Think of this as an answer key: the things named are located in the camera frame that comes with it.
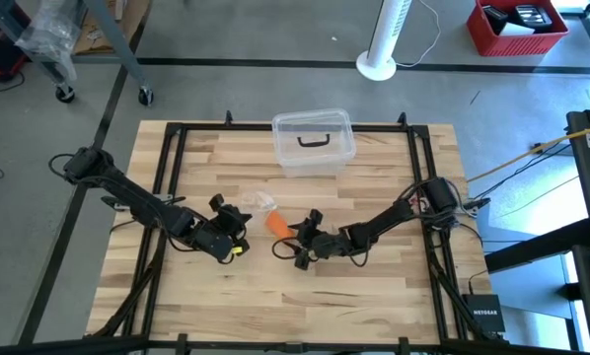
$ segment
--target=black metal frame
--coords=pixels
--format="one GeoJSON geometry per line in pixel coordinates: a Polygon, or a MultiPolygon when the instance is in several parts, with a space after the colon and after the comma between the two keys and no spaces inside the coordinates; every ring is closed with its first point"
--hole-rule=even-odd
{"type": "MultiPolygon", "coordinates": [[[[168,123],[165,130],[164,141],[162,144],[161,154],[157,165],[153,193],[160,193],[168,164],[168,156],[172,146],[173,139],[177,136],[176,153],[173,160],[172,172],[168,186],[168,193],[175,195],[181,171],[181,164],[184,155],[184,146],[187,134],[192,130],[258,130],[270,131],[270,124],[233,124],[231,114],[228,112],[225,123],[168,123]]],[[[420,162],[418,160],[416,137],[422,140],[422,146],[425,155],[428,177],[436,176],[435,162],[430,143],[429,129],[426,125],[407,125],[406,116],[403,113],[398,120],[398,124],[391,125],[352,125],[354,132],[390,132],[405,133],[409,146],[409,156],[413,170],[414,180],[422,181],[420,162]]],[[[113,336],[116,330],[99,331],[93,336],[86,336],[83,339],[47,342],[47,343],[20,343],[13,346],[0,347],[0,354],[116,354],[118,352],[127,352],[135,350],[147,350],[152,348],[176,349],[180,355],[189,354],[192,349],[231,349],[231,350],[275,350],[285,353],[303,353],[307,351],[380,351],[395,352],[397,354],[409,355],[410,352],[429,352],[429,353],[456,353],[456,354],[585,354],[578,352],[567,352],[554,349],[545,349],[529,346],[509,345],[505,342],[478,341],[468,340],[467,324],[472,316],[468,309],[462,307],[463,301],[460,301],[459,290],[457,287],[457,278],[455,276],[455,265],[451,253],[449,238],[445,234],[440,234],[442,254],[445,264],[444,273],[435,273],[432,270],[441,268],[434,252],[434,244],[431,239],[431,232],[422,226],[422,235],[425,243],[425,255],[429,268],[430,286],[433,295],[433,307],[437,322],[438,336],[440,344],[433,345],[412,345],[408,343],[406,337],[399,337],[397,344],[336,344],[336,343],[303,343],[303,342],[220,342],[220,341],[187,341],[187,334],[179,334],[176,341],[154,341],[150,340],[150,331],[154,317],[159,280],[161,278],[164,255],[166,252],[166,236],[160,233],[157,241],[156,251],[151,263],[147,264],[148,249],[152,242],[153,229],[144,228],[142,242],[138,252],[135,273],[133,275],[132,290],[136,293],[129,295],[122,304],[113,322],[118,325],[119,320],[124,320],[124,327],[121,336],[113,336]],[[447,278],[448,282],[442,282],[441,278],[447,278]],[[136,306],[134,300],[139,293],[145,289],[145,283],[150,282],[146,306],[144,309],[144,322],[141,324],[139,335],[133,335],[132,329],[135,321],[136,306]],[[446,289],[447,293],[453,296],[453,309],[455,317],[456,330],[459,339],[451,339],[448,336],[446,318],[444,315],[442,294],[440,283],[446,289]]]]}

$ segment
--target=clear plastic container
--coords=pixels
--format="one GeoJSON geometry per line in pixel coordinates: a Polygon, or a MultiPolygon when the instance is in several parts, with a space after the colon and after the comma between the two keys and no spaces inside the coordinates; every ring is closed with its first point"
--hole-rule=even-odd
{"type": "Polygon", "coordinates": [[[356,154],[350,118],[340,108],[277,115],[273,145],[291,178],[336,175],[356,154]]]}

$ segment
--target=black clamp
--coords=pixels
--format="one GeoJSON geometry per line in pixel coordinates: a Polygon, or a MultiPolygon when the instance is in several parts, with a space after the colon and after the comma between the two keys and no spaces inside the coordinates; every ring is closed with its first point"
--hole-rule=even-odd
{"type": "Polygon", "coordinates": [[[307,352],[308,346],[303,342],[285,342],[282,352],[286,354],[303,354],[307,352]]]}
{"type": "Polygon", "coordinates": [[[406,129],[406,113],[401,112],[401,115],[398,117],[398,120],[396,121],[396,123],[398,123],[401,126],[402,130],[406,129]]]}
{"type": "Polygon", "coordinates": [[[308,266],[311,262],[308,249],[313,247],[313,240],[322,233],[317,229],[317,226],[322,223],[323,219],[324,215],[320,211],[312,209],[309,217],[302,223],[288,226],[291,229],[297,230],[296,238],[300,247],[290,243],[285,244],[293,249],[293,252],[295,253],[295,267],[298,269],[308,270],[308,266]]]}
{"type": "Polygon", "coordinates": [[[175,355],[189,355],[192,349],[187,348],[187,334],[181,333],[177,337],[177,346],[175,346],[175,355]]]}
{"type": "Polygon", "coordinates": [[[225,113],[225,126],[226,127],[231,126],[233,121],[234,121],[234,116],[232,115],[232,112],[227,110],[227,112],[225,113]]]}
{"type": "Polygon", "coordinates": [[[252,219],[251,214],[241,213],[238,207],[225,204],[225,198],[218,193],[209,200],[209,207],[216,212],[210,222],[229,235],[233,242],[232,253],[240,256],[249,250],[249,242],[241,233],[246,231],[245,224],[252,219]]]}
{"type": "Polygon", "coordinates": [[[396,355],[410,355],[411,354],[411,348],[409,346],[409,339],[406,337],[400,337],[398,338],[398,351],[396,352],[396,355]]]}

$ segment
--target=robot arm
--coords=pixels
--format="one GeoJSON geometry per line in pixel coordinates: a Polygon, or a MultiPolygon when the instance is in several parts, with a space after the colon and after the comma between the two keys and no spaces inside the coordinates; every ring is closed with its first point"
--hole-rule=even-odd
{"type": "Polygon", "coordinates": [[[63,167],[64,175],[53,168],[52,171],[72,184],[103,188],[129,206],[137,222],[146,227],[160,227],[170,238],[191,249],[205,251],[221,262],[232,250],[242,254],[249,249],[240,235],[246,231],[245,223],[252,216],[225,204],[220,194],[209,201],[217,215],[208,220],[188,207],[169,205],[153,196],[116,168],[111,154],[92,147],[80,148],[63,167]]]}
{"type": "Polygon", "coordinates": [[[428,227],[447,228],[456,223],[454,215],[458,201],[451,192],[448,182],[442,177],[421,182],[405,190],[388,209],[368,222],[355,223],[340,227],[337,235],[322,232],[317,226],[322,223],[323,215],[318,210],[311,210],[304,222],[289,226],[297,230],[296,240],[300,247],[288,244],[295,251],[295,266],[307,270],[310,251],[316,258],[331,256],[355,256],[367,252],[378,243],[379,237],[398,224],[420,218],[428,227]],[[431,214],[416,214],[409,203],[413,193],[420,189],[428,201],[431,214]]]}

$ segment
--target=metal cart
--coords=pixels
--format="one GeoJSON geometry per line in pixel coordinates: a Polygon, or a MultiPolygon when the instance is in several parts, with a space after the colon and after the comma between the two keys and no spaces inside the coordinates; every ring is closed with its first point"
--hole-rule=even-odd
{"type": "MultiPolygon", "coordinates": [[[[24,26],[20,21],[17,21],[13,15],[13,7],[15,0],[0,0],[0,29],[12,41],[16,41],[20,36],[24,26]]],[[[139,83],[138,100],[141,104],[149,106],[154,100],[153,91],[150,84],[146,81],[146,77],[137,62],[137,58],[128,46],[128,42],[120,28],[115,23],[115,19],[107,9],[105,0],[77,0],[77,6],[71,12],[74,24],[79,26],[87,13],[96,19],[100,29],[112,44],[114,54],[93,54],[93,55],[74,55],[75,63],[119,63],[122,64],[128,73],[139,83]]],[[[69,85],[66,78],[60,71],[56,69],[56,63],[43,55],[38,55],[28,51],[24,51],[26,56],[47,75],[56,87],[56,98],[62,103],[71,103],[76,93],[69,85]]]]}

